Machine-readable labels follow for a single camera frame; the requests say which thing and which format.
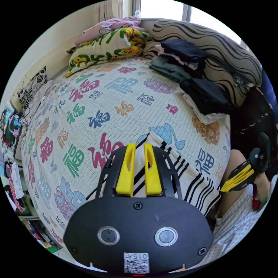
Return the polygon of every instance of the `folded clothes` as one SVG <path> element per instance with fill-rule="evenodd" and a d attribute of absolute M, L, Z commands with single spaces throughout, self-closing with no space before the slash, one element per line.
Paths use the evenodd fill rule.
<path fill-rule="evenodd" d="M 235 110 L 230 96 L 213 82 L 193 78 L 188 82 L 181 82 L 180 87 L 192 98 L 200 113 L 204 115 L 211 113 L 230 114 Z"/>
<path fill-rule="evenodd" d="M 199 111 L 198 107 L 196 106 L 195 102 L 192 100 L 190 95 L 185 93 L 182 97 L 186 100 L 187 104 L 190 107 L 192 107 L 196 116 L 198 117 L 200 122 L 204 125 L 212 124 L 213 122 L 216 122 L 216 121 L 218 121 L 220 119 L 223 119 L 227 116 L 227 114 L 223 114 L 223 113 L 211 113 L 211 114 L 204 115 Z"/>
<path fill-rule="evenodd" d="M 152 58 L 149 67 L 176 82 L 191 79 L 190 74 L 188 74 L 181 66 L 169 63 L 168 58 L 164 55 Z"/>
<path fill-rule="evenodd" d="M 186 66 L 188 66 L 189 68 L 191 68 L 191 69 L 193 69 L 193 70 L 195 70 L 195 69 L 198 68 L 198 63 L 183 62 L 183 61 L 179 58 L 179 56 L 175 55 L 174 53 L 165 53 L 165 52 L 164 52 L 164 48 L 163 48 L 160 44 L 155 45 L 155 48 L 159 51 L 159 52 L 158 52 L 158 55 L 163 54 L 163 55 L 165 55 L 165 56 L 171 56 L 171 57 L 175 58 L 181 65 L 183 65 L 183 66 L 186 65 Z"/>
<path fill-rule="evenodd" d="M 173 53 L 183 62 L 198 63 L 200 60 L 204 61 L 207 58 L 207 54 L 204 51 L 187 40 L 162 41 L 161 46 L 164 48 L 165 53 Z"/>

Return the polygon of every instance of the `red object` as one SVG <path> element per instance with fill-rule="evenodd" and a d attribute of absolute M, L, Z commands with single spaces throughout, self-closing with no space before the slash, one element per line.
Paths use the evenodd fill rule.
<path fill-rule="evenodd" d="M 12 145 L 11 142 L 5 141 L 5 134 L 4 134 L 4 133 L 2 134 L 2 141 L 3 141 L 4 143 L 7 143 L 7 145 L 8 145 L 9 147 Z"/>
<path fill-rule="evenodd" d="M 257 186 L 253 184 L 253 200 L 252 200 L 252 207 L 254 211 L 257 211 L 261 205 L 261 202 L 259 200 L 259 194 L 257 191 Z"/>

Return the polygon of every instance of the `zebra print cushion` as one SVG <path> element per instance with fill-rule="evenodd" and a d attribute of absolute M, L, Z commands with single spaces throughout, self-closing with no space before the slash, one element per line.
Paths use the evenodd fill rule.
<path fill-rule="evenodd" d="M 207 58 L 205 63 L 206 67 L 202 76 L 203 79 L 219 85 L 226 92 L 227 97 L 230 98 L 235 107 L 242 106 L 249 89 L 242 85 L 235 86 L 232 75 L 214 60 Z"/>
<path fill-rule="evenodd" d="M 190 22 L 159 19 L 153 25 L 153 41 L 186 39 L 205 51 L 232 75 L 245 83 L 261 85 L 262 66 L 257 58 L 239 44 L 217 31 Z"/>
<path fill-rule="evenodd" d="M 143 57 L 147 59 L 152 59 L 155 56 L 157 56 L 158 51 L 154 47 L 157 44 L 159 44 L 157 41 L 148 41 L 144 48 Z"/>

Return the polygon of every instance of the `sticker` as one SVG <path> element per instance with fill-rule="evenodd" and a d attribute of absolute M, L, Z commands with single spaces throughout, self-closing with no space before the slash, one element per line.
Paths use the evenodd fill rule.
<path fill-rule="evenodd" d="M 148 253 L 124 253 L 125 273 L 150 273 Z"/>

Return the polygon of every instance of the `pile of clothes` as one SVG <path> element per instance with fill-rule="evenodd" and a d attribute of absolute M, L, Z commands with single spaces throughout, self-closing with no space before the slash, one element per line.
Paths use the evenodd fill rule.
<path fill-rule="evenodd" d="M 217 84 L 202 79 L 206 52 L 183 39 L 163 41 L 156 49 L 158 55 L 149 67 L 180 84 L 184 99 L 203 124 L 215 122 L 234 111 L 230 96 Z"/>

